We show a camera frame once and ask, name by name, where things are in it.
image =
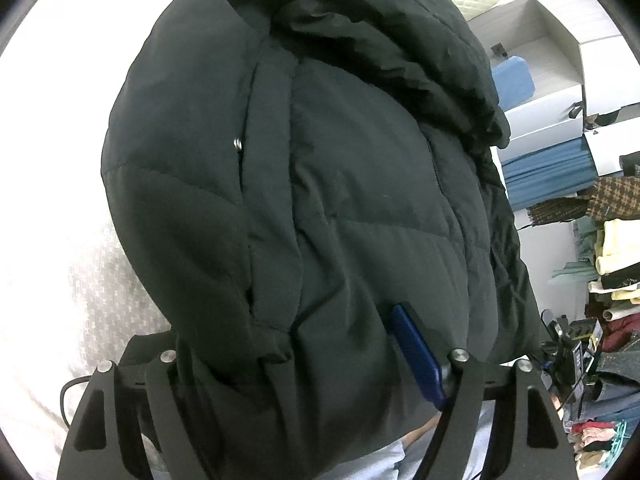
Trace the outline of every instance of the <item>blue curtain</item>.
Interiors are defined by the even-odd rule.
[[[514,211],[585,189],[598,177],[584,136],[514,158],[502,171]]]

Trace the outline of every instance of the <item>silver bolt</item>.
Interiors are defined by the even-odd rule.
[[[523,372],[530,372],[533,370],[533,365],[527,359],[518,359],[518,368]]]
[[[160,356],[163,363],[173,363],[175,361],[175,350],[165,350]]]
[[[454,361],[458,361],[459,363],[466,363],[469,361],[469,352],[467,352],[464,348],[454,348],[451,351],[451,358]]]
[[[111,370],[111,367],[113,366],[113,363],[111,361],[100,361],[98,363],[98,371],[103,374],[105,372],[108,372],[109,370]]]

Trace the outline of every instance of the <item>drawer handle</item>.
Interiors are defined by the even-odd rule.
[[[574,103],[573,108],[569,110],[569,118],[575,119],[580,113],[580,111],[582,110],[582,108],[584,108],[584,103],[582,101],[578,101],[577,103]]]

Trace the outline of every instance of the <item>plaid scarf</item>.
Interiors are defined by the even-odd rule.
[[[640,177],[601,176],[581,196],[545,200],[527,212],[532,225],[569,222],[585,215],[601,222],[640,219]]]

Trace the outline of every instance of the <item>drawer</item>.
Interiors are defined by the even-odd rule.
[[[640,117],[585,132],[599,175],[621,171],[620,156],[640,152]]]
[[[608,114],[640,102],[640,65],[625,38],[580,46],[587,115]]]
[[[511,142],[531,132],[569,120],[574,103],[582,101],[582,86],[574,85],[512,108],[505,113],[511,127]],[[582,112],[576,118],[582,120]]]
[[[498,150],[502,162],[536,152],[549,146],[555,146],[566,140],[576,139],[582,135],[582,117],[569,119],[549,128],[543,128],[530,134],[511,139],[504,150]]]

